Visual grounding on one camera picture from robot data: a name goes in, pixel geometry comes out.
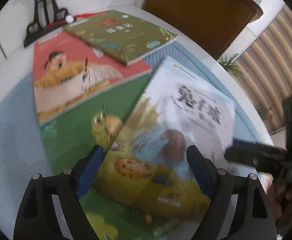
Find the person right hand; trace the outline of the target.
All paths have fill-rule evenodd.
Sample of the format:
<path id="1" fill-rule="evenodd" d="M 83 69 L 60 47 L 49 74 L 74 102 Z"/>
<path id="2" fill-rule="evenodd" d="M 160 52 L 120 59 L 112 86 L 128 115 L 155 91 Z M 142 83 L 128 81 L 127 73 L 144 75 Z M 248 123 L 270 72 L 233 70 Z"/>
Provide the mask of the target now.
<path id="1" fill-rule="evenodd" d="M 267 198 L 272 209 L 277 234 L 284 238 L 292 229 L 292 183 L 271 183 Z"/>

